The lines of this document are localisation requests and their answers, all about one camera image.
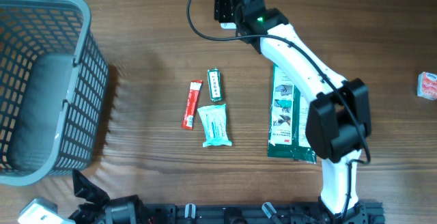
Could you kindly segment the green 3M gloves bag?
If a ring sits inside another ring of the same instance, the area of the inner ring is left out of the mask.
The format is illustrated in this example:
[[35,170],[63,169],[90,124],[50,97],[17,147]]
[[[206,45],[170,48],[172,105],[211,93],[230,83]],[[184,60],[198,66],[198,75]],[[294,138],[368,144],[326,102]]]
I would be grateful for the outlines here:
[[309,105],[287,75],[274,66],[267,156],[317,162],[305,135]]

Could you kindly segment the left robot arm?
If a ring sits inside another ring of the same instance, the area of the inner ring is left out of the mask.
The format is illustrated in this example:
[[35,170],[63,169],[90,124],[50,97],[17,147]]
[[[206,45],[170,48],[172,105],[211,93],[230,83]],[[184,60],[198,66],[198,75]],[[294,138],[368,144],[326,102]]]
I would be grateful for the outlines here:
[[76,224],[155,223],[151,212],[138,195],[111,199],[106,191],[89,181],[79,170],[72,171],[74,196],[84,199],[68,217]]

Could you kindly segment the small red packet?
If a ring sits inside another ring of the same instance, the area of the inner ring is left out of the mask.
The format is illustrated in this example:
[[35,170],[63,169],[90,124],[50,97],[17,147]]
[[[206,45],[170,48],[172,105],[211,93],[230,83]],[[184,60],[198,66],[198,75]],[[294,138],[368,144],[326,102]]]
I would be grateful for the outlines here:
[[202,85],[203,85],[202,80],[193,80],[190,83],[186,109],[184,112],[184,117],[183,117],[182,125],[181,125],[181,127],[183,129],[186,129],[186,130],[193,129],[195,112],[197,109],[199,93],[200,93]]

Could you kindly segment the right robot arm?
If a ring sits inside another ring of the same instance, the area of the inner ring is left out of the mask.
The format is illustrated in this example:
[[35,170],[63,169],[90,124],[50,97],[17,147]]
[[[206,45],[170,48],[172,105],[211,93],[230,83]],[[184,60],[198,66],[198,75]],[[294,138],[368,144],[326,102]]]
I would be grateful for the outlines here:
[[307,101],[306,138],[322,160],[320,200],[334,218],[351,219],[358,204],[356,166],[371,160],[365,140],[371,134],[366,84],[331,70],[264,0],[230,0],[226,8],[226,19],[236,24],[236,39],[280,67]]

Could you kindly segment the green white small box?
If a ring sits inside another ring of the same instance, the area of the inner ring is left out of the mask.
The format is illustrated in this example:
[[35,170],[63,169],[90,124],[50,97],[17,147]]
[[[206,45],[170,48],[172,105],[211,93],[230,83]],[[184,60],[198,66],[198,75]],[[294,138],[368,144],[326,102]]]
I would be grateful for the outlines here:
[[218,102],[223,100],[221,92],[221,73],[217,68],[213,68],[207,71],[208,73],[208,85],[210,90],[210,99],[212,102]]

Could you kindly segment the light green wet wipes pack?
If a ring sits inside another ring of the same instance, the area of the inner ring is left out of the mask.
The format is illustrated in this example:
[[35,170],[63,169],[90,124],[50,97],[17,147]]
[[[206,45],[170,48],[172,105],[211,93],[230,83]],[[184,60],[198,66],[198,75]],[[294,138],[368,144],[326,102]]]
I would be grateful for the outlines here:
[[203,147],[232,146],[227,136],[226,104],[200,107],[197,110],[206,136]]

